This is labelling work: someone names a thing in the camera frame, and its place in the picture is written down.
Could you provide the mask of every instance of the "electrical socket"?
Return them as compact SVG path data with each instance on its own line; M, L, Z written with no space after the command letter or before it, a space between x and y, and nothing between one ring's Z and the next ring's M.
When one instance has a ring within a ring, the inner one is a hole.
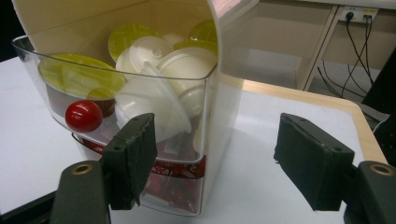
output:
M347 13L353 12L353 18L351 22L361 22L366 23L366 17L371 16L371 21L374 20L376 13L378 12L378 8L373 7L344 7L344 11L341 13L339 21L347 20Z

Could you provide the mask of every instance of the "desk leg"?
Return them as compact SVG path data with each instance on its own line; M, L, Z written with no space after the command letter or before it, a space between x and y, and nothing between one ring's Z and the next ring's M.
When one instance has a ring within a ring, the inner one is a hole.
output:
M342 7L334 5L329 18L326 21L326 25L323 28L322 35L318 41L317 47L315 48L314 55L311 58L302 58L296 71L296 87L297 90L308 91L311 85L312 78L316 73L316 68L321 61L324 51L329 44L334 31L335 25L338 22L338 18L343 11Z

